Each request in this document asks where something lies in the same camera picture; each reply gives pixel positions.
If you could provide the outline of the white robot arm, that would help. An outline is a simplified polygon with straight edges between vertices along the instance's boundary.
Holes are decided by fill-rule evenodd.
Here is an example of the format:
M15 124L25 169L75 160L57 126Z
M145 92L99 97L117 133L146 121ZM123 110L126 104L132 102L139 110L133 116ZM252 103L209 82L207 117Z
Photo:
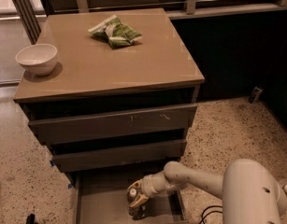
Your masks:
M187 185L222 200L223 224L280 224L287 208L280 183L262 164L249 159L232 161L223 175L170 161L163 171L146 175L128 187L129 207L137 210L150 198Z

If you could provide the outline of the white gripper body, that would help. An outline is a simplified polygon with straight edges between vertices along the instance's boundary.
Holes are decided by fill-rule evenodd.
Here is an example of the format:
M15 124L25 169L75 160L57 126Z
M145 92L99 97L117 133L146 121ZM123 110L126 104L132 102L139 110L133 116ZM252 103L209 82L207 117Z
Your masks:
M153 198L164 190L164 175L162 173L146 175L141 179L141 192Z

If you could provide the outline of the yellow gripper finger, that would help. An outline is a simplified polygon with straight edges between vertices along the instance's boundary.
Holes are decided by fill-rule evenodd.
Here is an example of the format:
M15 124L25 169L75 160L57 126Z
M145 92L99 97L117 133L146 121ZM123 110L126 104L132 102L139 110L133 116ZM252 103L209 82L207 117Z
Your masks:
M138 194L138 193L141 193L142 190L141 190L141 184L142 184L142 181L141 180L137 180L135 181L133 184L131 184L128 188L127 188L127 192L128 193L133 193L133 194Z
M129 194L129 207L137 208L144 204L148 199L149 197L142 193Z

